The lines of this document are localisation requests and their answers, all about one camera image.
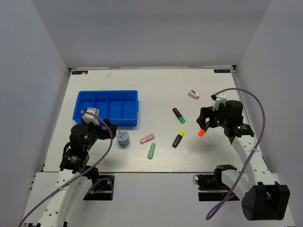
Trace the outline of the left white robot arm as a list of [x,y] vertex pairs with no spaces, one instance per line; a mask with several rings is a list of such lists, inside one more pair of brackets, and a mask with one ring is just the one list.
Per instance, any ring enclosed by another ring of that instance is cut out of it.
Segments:
[[35,205],[20,221],[23,226],[25,220],[43,203],[47,202],[42,216],[35,226],[37,227],[66,227],[76,202],[83,199],[89,187],[99,186],[102,178],[99,177],[96,165],[89,166],[89,151],[97,140],[113,140],[118,126],[108,119],[94,124],[83,122],[71,128],[69,142],[63,148],[62,160],[59,166],[58,179],[54,190]]

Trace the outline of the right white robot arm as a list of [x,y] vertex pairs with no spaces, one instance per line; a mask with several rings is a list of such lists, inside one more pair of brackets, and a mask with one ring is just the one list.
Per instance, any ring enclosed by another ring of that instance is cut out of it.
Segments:
[[212,175],[198,175],[199,189],[228,190],[224,200],[237,197],[245,218],[255,220],[282,220],[285,216],[290,191],[271,174],[256,144],[252,128],[243,122],[243,105],[230,100],[202,107],[196,122],[202,132],[222,127],[225,136],[236,150],[243,170],[233,165],[218,165]]

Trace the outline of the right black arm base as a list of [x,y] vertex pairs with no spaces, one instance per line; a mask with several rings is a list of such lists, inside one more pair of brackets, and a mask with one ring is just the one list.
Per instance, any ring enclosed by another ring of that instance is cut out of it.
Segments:
[[222,171],[236,170],[233,165],[219,165],[213,173],[195,174],[193,181],[198,186],[199,201],[222,201],[230,188],[222,182]]

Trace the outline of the orange cap black highlighter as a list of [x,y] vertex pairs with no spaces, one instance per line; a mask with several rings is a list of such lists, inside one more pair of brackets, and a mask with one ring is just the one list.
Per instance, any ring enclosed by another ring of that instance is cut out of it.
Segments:
[[206,131],[208,130],[208,127],[205,127],[204,129],[201,129],[199,132],[198,132],[198,135],[200,137],[203,137],[206,133]]

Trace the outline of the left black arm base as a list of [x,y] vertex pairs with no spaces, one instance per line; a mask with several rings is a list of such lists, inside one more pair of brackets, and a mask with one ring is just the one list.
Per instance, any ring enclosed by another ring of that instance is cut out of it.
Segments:
[[85,194],[84,201],[112,201],[115,175],[99,175]]

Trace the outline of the yellow cap black highlighter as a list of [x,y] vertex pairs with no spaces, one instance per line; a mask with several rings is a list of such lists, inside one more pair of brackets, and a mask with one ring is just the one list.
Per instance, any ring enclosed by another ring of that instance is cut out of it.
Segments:
[[182,140],[182,138],[183,138],[184,135],[185,135],[185,131],[180,130],[179,133],[178,133],[178,135],[176,136],[173,144],[172,144],[173,148],[176,148],[179,145],[179,143]]

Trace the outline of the pink correction tape pen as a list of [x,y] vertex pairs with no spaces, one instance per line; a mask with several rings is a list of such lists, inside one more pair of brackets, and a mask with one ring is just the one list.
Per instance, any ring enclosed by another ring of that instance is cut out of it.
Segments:
[[153,133],[151,133],[150,135],[148,135],[148,136],[142,138],[142,139],[140,140],[140,144],[141,144],[141,145],[142,145],[142,144],[145,144],[145,143],[147,143],[147,142],[149,142],[149,141],[151,141],[151,140],[153,140],[153,139],[155,139],[155,136],[154,136]]

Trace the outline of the green cap black highlighter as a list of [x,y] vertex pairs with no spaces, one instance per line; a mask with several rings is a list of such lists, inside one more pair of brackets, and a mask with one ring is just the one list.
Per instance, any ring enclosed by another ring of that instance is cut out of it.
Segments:
[[179,112],[179,110],[177,108],[173,108],[172,111],[176,115],[176,117],[178,118],[178,120],[181,124],[186,122],[186,120],[184,119],[184,117],[182,116],[182,114]]

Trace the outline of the mint green correction pen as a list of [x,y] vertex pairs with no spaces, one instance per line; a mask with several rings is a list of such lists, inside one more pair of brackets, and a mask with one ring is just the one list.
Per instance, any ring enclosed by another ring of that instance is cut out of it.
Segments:
[[152,143],[151,146],[150,146],[148,155],[147,155],[147,158],[148,158],[148,159],[153,159],[153,155],[154,155],[155,148],[156,148],[156,144],[155,144],[155,143]]

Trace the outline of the blue patterned tape roll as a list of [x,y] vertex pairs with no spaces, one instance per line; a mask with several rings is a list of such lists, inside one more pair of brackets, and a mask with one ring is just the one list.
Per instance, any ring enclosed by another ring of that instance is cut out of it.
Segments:
[[116,133],[116,139],[121,147],[126,147],[130,143],[129,133],[126,130],[119,130]]

